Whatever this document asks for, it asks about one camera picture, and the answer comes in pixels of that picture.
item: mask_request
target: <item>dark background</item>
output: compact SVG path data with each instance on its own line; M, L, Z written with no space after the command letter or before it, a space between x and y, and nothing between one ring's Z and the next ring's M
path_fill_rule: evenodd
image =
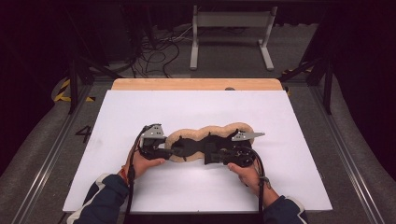
M136 7L127 9L129 19L141 11ZM150 7L148 11L152 24L159 29L172 30L191 22L192 7ZM69 6L68 12L69 15L64 15L59 8L49 9L44 1L7 0L0 7L1 174L29 132L52 108L51 92L68 74L67 65L73 55L70 51L102 65L132 60L139 52L143 27L140 23L126 22L129 19L121 16L119 7L75 5ZM324 13L324 7L280 7L276 24L319 23ZM305 59L321 56L334 34L341 34L342 41L337 42L332 55L334 73L362 135L383 167L396 179L393 165L396 162L393 83L396 18L392 7L384 2L361 1L332 14L337 20L322 23ZM72 20L54 15L70 16ZM64 30L59 30L59 24L73 28L69 29L73 30L69 35L75 42L64 43ZM99 37L117 41L103 46ZM77 47L69 48L73 43Z

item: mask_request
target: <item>gray carpet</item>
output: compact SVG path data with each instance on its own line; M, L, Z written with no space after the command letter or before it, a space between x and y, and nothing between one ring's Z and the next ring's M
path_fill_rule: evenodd
M285 26L273 29L268 45L276 68L273 72L265 70L260 50L256 44L261 35L261 31L258 29L246 29L242 34L232 34L226 30L201 32L197 71L189 69L191 42L189 40L179 42L180 54L166 66L166 71L173 77L191 78L279 77L285 69L297 66L315 29L316 26ZM177 49L169 47L164 53L169 59L176 55ZM160 55L156 55L152 59L155 57L161 59ZM150 63L148 69L162 70L162 64ZM133 73L128 69L122 75L132 77ZM152 72L148 75L150 77L163 76L162 72ZM306 87L302 82L305 76L305 74L301 74L285 85L290 87L292 107L318 170L323 176L322 180L333 206L332 211L308 213L309 220L311 223L371 223L340 159L337 145L325 122L325 115L320 112L320 105L315 102L311 88ZM97 77L97 81L89 92L89 96L96 97L96 101L84 102L79 110L70 132L65 137L65 144L59 158L57 158L44 188L34 203L30 216L27 216L26 223L57 223L62 217L65 197L86 146L86 143L83 143L84 136L75 135L75 133L87 125L93 127L106 90L110 87L111 80L108 80L107 77ZM382 169L361 137L348 113L336 79L332 89L332 117L346 141L385 223L396 223L394 205L396 204L394 196L396 195L396 184ZM41 164L56 141L58 133L62 130L68 109L69 103L57 102L48 115L37 124L8 169L0 177L0 223L11 223L17 214ZM152 223L155 217L144 217L139 220Z

